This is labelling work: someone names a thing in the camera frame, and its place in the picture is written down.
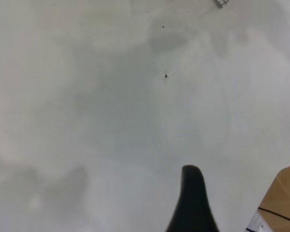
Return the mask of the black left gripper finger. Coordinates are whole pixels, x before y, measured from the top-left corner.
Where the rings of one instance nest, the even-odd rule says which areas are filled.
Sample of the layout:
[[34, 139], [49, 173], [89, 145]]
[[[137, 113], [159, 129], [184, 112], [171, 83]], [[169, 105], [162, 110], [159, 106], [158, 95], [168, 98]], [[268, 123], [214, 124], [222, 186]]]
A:
[[203, 174], [194, 165], [182, 167], [180, 195], [166, 231], [219, 231], [210, 209]]

